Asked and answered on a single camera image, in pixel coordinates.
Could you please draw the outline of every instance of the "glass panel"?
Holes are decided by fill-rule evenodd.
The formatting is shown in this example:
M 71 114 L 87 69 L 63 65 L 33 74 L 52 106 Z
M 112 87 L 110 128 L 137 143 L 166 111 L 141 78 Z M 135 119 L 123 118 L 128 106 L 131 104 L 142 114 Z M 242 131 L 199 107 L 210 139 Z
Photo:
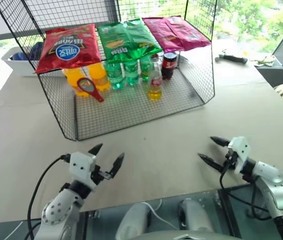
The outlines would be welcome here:
M 283 0 L 219 0 L 215 39 L 233 39 L 246 52 L 273 53 L 283 39 Z

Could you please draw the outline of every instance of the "bottle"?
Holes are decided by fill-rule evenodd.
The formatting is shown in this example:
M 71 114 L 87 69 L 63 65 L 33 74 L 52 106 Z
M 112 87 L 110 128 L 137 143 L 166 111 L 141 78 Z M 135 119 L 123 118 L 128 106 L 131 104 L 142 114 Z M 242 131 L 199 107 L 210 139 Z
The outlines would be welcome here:
M 125 77 L 129 85 L 133 86 L 138 83 L 138 63 L 137 61 L 128 61 L 123 64 L 125 69 Z
M 158 63 L 159 57 L 157 54 L 151 56 L 151 66 L 148 74 L 149 90 L 148 97 L 151 100 L 159 100 L 162 97 L 162 72 Z
M 91 80 L 99 91 L 102 92 L 111 87 L 111 84 L 107 79 L 105 68 L 101 62 L 88 65 L 87 68 L 89 70 Z
M 106 61 L 105 68 L 112 89 L 122 89 L 124 86 L 124 78 L 120 63 L 108 63 Z
M 162 79 L 170 80 L 177 65 L 177 54 L 175 52 L 167 52 L 163 55 L 161 68 Z
M 89 96 L 87 92 L 82 91 L 77 85 L 77 81 L 79 79 L 86 78 L 86 75 L 82 72 L 80 67 L 63 69 L 62 73 L 67 77 L 68 84 L 73 88 L 77 96 L 79 97 Z
M 149 79 L 148 74 L 149 74 L 150 67 L 151 67 L 151 64 L 152 64 L 151 57 L 150 56 L 144 56 L 141 59 L 139 59 L 139 62 L 140 62 L 140 70 L 141 70 L 142 80 L 145 81 L 145 82 L 148 82 L 148 79 Z

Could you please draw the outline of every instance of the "beige table surface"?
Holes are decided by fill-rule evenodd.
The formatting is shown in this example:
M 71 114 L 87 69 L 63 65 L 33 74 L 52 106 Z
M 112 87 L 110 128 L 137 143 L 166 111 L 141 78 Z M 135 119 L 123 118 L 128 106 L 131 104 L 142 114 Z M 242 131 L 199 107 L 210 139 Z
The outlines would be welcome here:
M 97 162 L 110 170 L 125 152 L 115 179 L 104 180 L 82 211 L 218 189 L 219 173 L 197 153 L 224 160 L 226 149 L 209 136 L 246 136 L 251 157 L 283 169 L 283 100 L 251 65 L 214 64 L 216 96 L 206 105 L 117 132 L 74 142 L 63 137 L 35 77 L 14 73 L 0 91 L 0 222 L 24 220 L 45 168 L 64 153 L 103 143 Z M 44 178 L 32 211 L 69 182 L 68 164 L 57 163 Z M 232 173 L 225 186 L 243 181 Z

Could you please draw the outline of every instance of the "red chip bag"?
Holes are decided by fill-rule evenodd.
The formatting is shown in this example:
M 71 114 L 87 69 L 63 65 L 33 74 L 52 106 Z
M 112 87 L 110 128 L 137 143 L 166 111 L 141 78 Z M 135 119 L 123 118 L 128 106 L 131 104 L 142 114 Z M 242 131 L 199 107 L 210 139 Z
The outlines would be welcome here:
M 37 74 L 54 69 L 72 69 L 99 63 L 101 56 L 95 32 L 95 24 L 67 29 L 46 31 Z

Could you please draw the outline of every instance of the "wire mesh basket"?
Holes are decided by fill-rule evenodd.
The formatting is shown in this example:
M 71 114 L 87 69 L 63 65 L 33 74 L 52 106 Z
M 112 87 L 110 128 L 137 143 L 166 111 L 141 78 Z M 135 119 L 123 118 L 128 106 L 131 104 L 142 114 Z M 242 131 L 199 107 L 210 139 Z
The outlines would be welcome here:
M 210 41 L 216 0 L 0 0 L 0 14 L 20 48 L 27 53 L 57 27 L 96 26 L 139 17 L 182 16 Z M 104 50 L 98 37 L 100 55 Z M 34 68 L 38 61 L 30 60 Z M 78 97 L 61 70 L 38 75 L 65 138 L 80 141 L 159 119 L 206 104 L 215 96 L 212 48 L 179 54 L 178 67 L 163 83 L 159 101 L 149 100 L 146 83 L 101 93 L 105 101 Z

